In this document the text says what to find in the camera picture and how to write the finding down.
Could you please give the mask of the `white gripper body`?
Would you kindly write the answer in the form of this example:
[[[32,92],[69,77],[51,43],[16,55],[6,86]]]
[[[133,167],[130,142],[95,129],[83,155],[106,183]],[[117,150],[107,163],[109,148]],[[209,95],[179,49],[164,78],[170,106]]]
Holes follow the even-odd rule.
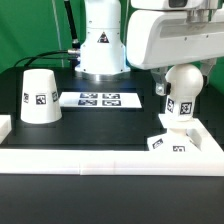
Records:
[[[129,20],[129,63],[146,70],[224,56],[224,8],[208,23],[188,23],[186,11],[135,11]]]

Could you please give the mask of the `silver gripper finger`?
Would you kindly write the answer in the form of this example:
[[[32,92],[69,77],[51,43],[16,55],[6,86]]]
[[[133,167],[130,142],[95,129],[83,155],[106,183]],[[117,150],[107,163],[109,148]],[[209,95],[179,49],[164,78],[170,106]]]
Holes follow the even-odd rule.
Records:
[[[159,96],[166,96],[170,94],[171,84],[166,80],[167,67],[154,68],[151,74],[156,83],[155,92]]]
[[[206,59],[200,62],[200,71],[202,73],[203,82],[205,86],[207,86],[209,83],[210,75],[212,74],[216,66],[216,62],[216,58]]]

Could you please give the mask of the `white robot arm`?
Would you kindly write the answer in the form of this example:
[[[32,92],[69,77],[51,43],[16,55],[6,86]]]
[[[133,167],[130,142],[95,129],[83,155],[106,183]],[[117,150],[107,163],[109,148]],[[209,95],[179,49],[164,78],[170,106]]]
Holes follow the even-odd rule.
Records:
[[[204,77],[224,57],[224,0],[131,0],[135,12],[120,40],[119,0],[84,0],[86,39],[76,71],[109,80],[131,67],[150,70],[156,93],[170,92],[172,65],[199,61]]]

